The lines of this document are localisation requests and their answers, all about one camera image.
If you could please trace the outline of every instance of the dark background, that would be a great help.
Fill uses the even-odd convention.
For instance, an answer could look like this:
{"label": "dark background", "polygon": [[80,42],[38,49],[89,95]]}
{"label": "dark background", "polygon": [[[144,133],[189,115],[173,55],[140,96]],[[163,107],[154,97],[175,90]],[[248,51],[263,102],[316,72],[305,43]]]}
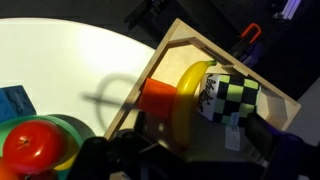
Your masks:
{"label": "dark background", "polygon": [[[159,38],[140,26],[129,31],[124,19],[142,0],[0,0],[0,18],[42,17],[82,22],[109,29],[156,48]],[[267,36],[265,52],[253,69],[294,99],[319,77],[320,1],[302,0],[303,4],[288,26],[264,21],[269,16],[262,0],[211,0],[235,29],[258,21]]]}

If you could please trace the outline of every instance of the toy fruit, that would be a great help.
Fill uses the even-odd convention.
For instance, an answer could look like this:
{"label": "toy fruit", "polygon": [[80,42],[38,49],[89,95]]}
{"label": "toy fruit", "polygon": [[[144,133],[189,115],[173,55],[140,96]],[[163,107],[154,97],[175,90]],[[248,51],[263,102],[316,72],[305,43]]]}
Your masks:
{"label": "toy fruit", "polygon": [[190,144],[190,113],[193,97],[203,75],[209,66],[216,65],[215,60],[198,61],[192,64],[182,75],[173,100],[171,121],[174,138],[181,149]]}
{"label": "toy fruit", "polygon": [[13,172],[0,157],[0,180],[24,180],[24,176]]}
{"label": "toy fruit", "polygon": [[3,145],[3,160],[15,172],[35,174],[54,168],[66,154],[66,135],[56,124],[30,120],[16,126]]}

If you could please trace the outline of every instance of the yellow disc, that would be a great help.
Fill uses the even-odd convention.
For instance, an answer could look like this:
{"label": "yellow disc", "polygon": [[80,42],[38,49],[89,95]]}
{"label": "yellow disc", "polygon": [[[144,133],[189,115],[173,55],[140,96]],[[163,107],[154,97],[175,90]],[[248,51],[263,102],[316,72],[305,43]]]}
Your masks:
{"label": "yellow disc", "polygon": [[66,139],[67,139],[67,153],[64,160],[54,168],[57,171],[69,169],[79,151],[79,145],[69,133],[66,133]]}

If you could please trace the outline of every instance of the checkered cube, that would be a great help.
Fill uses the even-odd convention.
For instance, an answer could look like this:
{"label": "checkered cube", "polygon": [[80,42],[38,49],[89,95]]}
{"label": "checkered cube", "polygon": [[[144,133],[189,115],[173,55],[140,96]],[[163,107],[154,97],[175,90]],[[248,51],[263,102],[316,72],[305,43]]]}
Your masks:
{"label": "checkered cube", "polygon": [[255,112],[258,82],[241,76],[206,74],[200,85],[198,112],[210,121],[244,126]]}

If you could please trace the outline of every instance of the blue box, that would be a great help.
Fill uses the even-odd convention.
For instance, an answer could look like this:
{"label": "blue box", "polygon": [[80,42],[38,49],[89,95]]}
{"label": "blue box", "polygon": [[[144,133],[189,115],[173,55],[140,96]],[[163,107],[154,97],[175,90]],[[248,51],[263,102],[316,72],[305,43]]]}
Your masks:
{"label": "blue box", "polygon": [[36,110],[23,86],[0,89],[0,122],[29,115],[36,115]]}

